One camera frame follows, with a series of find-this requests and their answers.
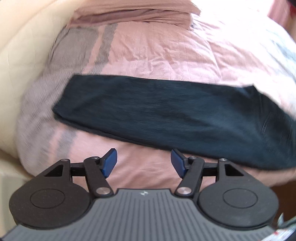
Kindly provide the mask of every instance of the cream padded headboard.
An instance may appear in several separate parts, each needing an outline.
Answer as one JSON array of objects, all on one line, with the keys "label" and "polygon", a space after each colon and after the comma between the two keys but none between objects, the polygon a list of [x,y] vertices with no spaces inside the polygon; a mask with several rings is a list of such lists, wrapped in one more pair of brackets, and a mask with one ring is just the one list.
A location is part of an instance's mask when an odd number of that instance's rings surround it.
[{"label": "cream padded headboard", "polygon": [[0,1],[0,149],[17,157],[16,120],[24,91],[83,0]]}]

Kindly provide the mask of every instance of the folded cloth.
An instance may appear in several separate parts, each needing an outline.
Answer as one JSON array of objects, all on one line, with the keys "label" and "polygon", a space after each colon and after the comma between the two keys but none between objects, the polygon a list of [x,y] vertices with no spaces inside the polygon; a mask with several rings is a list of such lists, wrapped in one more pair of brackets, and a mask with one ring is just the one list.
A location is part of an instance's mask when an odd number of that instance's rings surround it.
[{"label": "folded cloth", "polygon": [[74,12],[68,27],[144,21],[189,29],[191,13],[199,15],[200,10],[190,0],[87,0]]},{"label": "folded cloth", "polygon": [[67,125],[261,169],[296,166],[296,122],[255,87],[75,75],[53,108]]}]

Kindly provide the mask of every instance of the dark blue cloth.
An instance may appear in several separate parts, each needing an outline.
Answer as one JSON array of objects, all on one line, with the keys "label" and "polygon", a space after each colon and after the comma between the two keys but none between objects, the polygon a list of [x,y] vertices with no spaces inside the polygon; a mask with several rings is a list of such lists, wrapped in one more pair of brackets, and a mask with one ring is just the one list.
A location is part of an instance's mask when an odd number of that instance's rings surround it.
[{"label": "dark blue cloth", "polygon": [[261,169],[296,166],[295,121],[253,86],[75,75],[53,112],[67,125],[139,145]]}]

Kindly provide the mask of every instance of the white logo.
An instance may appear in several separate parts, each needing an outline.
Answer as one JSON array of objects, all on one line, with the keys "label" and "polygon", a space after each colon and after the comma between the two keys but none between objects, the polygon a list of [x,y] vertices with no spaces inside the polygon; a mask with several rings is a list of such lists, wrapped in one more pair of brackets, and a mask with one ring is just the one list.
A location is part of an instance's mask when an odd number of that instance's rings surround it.
[{"label": "white logo", "polygon": [[149,192],[142,191],[142,192],[140,192],[140,194],[141,194],[142,196],[147,196],[147,195],[149,194]]}]

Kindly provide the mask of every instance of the triangular cutout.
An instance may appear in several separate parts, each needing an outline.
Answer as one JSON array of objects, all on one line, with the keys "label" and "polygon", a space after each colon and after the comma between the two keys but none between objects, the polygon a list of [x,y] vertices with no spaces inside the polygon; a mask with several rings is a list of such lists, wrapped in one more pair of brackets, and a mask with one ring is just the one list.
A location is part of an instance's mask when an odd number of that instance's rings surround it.
[{"label": "triangular cutout", "polygon": [[61,177],[63,174],[64,165],[58,165],[53,170],[45,175],[45,177]]},{"label": "triangular cutout", "polygon": [[225,173],[226,176],[232,176],[232,177],[242,177],[243,174],[236,170],[232,165],[230,164],[225,164]]}]

